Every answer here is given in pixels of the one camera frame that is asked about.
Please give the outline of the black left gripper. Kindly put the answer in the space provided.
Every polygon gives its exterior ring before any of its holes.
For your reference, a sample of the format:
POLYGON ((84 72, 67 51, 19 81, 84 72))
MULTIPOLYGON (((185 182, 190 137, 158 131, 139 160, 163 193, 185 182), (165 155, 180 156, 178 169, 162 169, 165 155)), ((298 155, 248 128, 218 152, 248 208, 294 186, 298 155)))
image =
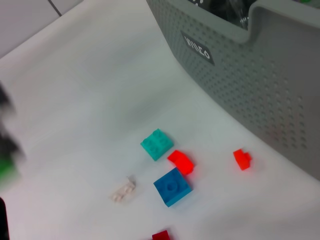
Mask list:
MULTIPOLYGON (((16 111, 14 103, 7 93, 6 89, 0 84, 0 113, 14 113, 16 111)), ((1 162, 17 162, 25 157, 22 147, 15 139, 1 131, 0 132, 0 161, 1 162)))

